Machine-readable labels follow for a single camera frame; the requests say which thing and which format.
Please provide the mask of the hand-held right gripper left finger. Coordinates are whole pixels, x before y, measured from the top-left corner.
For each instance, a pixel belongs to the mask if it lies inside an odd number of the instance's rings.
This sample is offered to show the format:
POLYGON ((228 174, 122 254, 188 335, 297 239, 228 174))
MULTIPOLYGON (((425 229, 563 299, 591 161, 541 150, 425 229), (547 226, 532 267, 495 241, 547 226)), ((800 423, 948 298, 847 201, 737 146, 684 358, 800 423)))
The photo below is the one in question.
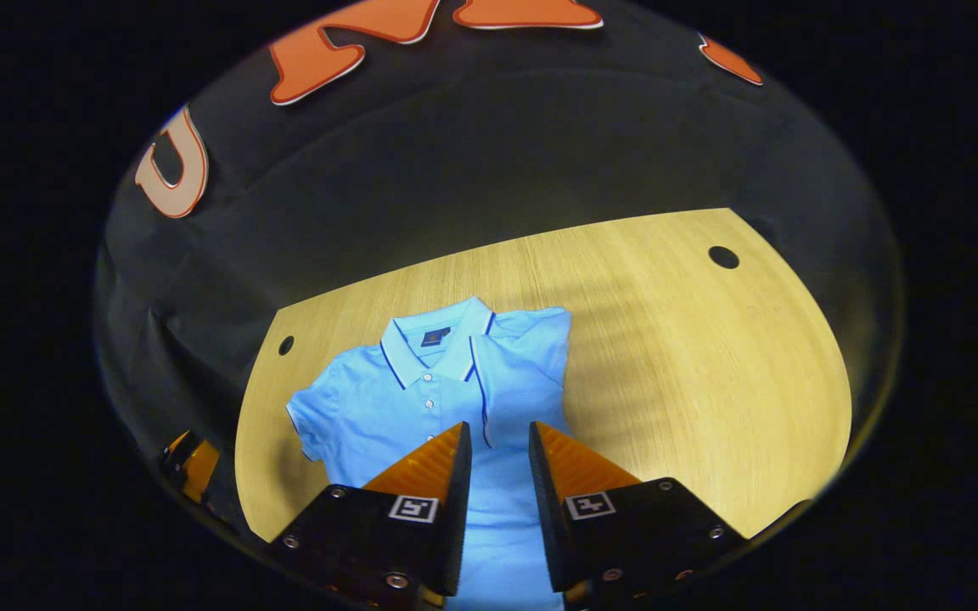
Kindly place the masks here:
POLYGON ((442 610, 458 592, 470 472, 462 422, 361 487, 327 486, 267 561, 339 610, 442 610))

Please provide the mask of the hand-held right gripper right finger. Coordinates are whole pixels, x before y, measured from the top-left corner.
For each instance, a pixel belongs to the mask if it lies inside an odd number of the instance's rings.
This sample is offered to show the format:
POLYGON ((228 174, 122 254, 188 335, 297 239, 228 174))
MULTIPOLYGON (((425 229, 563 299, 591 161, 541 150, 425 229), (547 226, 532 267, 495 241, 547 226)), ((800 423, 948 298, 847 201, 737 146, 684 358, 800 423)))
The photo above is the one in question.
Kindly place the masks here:
POLYGON ((567 610, 668 610, 749 548, 679 480, 638 479, 547 423, 529 426, 529 463, 548 577, 567 610))

